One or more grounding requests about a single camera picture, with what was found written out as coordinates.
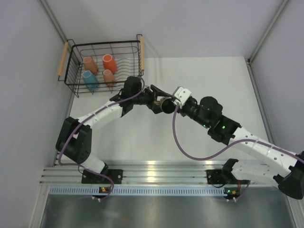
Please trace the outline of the dark brown mug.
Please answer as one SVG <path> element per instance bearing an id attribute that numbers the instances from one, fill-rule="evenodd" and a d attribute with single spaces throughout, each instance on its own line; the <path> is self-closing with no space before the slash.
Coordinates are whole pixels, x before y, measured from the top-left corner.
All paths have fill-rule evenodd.
<path id="1" fill-rule="evenodd" d="M 154 101 L 154 104 L 160 104 L 165 114 L 171 114 L 175 110 L 174 99 L 162 97 L 160 100 Z"/>

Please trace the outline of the pink printed mug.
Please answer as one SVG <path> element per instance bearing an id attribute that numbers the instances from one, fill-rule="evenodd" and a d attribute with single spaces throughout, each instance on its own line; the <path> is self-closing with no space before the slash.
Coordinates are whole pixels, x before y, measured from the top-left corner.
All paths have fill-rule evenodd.
<path id="1" fill-rule="evenodd" d="M 109 69 L 104 70 L 103 71 L 103 78 L 104 78 L 105 84 L 108 87 L 115 86 L 116 79 L 115 79 L 115 76 L 114 76 L 114 74 L 112 73 L 111 70 L 109 70 Z"/>

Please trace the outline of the orange mug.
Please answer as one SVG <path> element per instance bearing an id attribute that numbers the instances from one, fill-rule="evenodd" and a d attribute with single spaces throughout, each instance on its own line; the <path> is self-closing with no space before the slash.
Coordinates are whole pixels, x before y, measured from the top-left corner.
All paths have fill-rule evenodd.
<path id="1" fill-rule="evenodd" d="M 110 70 L 113 74 L 117 72 L 118 67 L 113 55 L 106 54 L 103 56 L 102 60 L 105 70 Z"/>

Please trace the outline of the blue mug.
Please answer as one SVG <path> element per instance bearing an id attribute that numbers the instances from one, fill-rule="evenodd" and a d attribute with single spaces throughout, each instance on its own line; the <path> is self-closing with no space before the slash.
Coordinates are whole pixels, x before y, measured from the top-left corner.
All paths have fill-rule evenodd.
<path id="1" fill-rule="evenodd" d="M 94 91 L 98 88 L 99 82 L 96 76 L 89 70 L 82 74 L 84 84 L 90 91 Z"/>

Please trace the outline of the salmon dotted mug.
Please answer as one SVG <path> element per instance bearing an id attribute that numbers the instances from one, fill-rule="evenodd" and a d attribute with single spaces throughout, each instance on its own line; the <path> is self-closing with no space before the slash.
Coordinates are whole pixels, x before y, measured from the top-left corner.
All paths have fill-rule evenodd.
<path id="1" fill-rule="evenodd" d="M 83 59 L 84 69 L 92 72 L 94 75 L 98 73 L 98 66 L 92 57 L 84 57 Z"/>

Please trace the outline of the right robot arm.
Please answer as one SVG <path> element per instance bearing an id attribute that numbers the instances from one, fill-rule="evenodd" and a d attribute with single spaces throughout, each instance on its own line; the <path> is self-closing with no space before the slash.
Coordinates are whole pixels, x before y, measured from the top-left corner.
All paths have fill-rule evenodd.
<path id="1" fill-rule="evenodd" d="M 208 130 L 215 141 L 226 145 L 218 156 L 235 147 L 256 158 L 262 164 L 228 159 L 221 174 L 227 183 L 236 180 L 264 183 L 285 195 L 301 200 L 304 197 L 304 154 L 296 154 L 275 146 L 250 133 L 239 123 L 222 114 L 222 105 L 211 96 L 198 103 L 190 95 L 179 95 L 175 113 L 187 116 Z"/>

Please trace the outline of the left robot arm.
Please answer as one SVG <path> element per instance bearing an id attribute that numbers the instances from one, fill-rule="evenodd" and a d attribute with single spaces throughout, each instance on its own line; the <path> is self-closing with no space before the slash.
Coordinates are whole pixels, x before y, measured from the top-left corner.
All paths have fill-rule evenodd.
<path id="1" fill-rule="evenodd" d="M 128 77 L 120 92 L 103 106 L 82 117 L 64 120 L 56 143 L 58 161 L 65 155 L 72 160 L 72 165 L 87 169 L 96 182 L 104 183 L 108 179 L 108 166 L 91 151 L 93 131 L 123 117 L 134 105 L 146 105 L 155 114 L 167 113 L 168 108 L 174 107 L 173 100 L 173 95 L 154 85 L 145 87 L 141 77 Z"/>

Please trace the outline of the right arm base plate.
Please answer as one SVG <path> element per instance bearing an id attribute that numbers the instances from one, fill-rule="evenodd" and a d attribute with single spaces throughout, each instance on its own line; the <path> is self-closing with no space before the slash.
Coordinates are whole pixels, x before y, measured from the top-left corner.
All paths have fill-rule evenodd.
<path id="1" fill-rule="evenodd" d="M 232 184 L 232 185 L 245 185 L 248 184 L 248 180 L 237 180 L 236 178 L 232 177 L 231 179 L 225 178 L 222 173 L 221 169 L 215 169 L 215 170 L 207 170 L 206 171 L 206 176 L 207 176 L 207 182 L 210 185 L 214 186 L 224 186 L 227 184 Z"/>

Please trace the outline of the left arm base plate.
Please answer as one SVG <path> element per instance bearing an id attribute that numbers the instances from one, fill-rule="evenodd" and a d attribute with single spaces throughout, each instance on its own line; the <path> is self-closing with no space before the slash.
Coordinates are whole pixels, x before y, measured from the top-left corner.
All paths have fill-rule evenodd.
<path id="1" fill-rule="evenodd" d="M 123 180 L 123 170 L 121 169 L 109 169 L 106 173 L 107 177 L 110 178 L 114 184 L 121 184 Z M 107 178 L 95 175 L 88 171 L 83 171 L 82 184 L 110 184 Z"/>

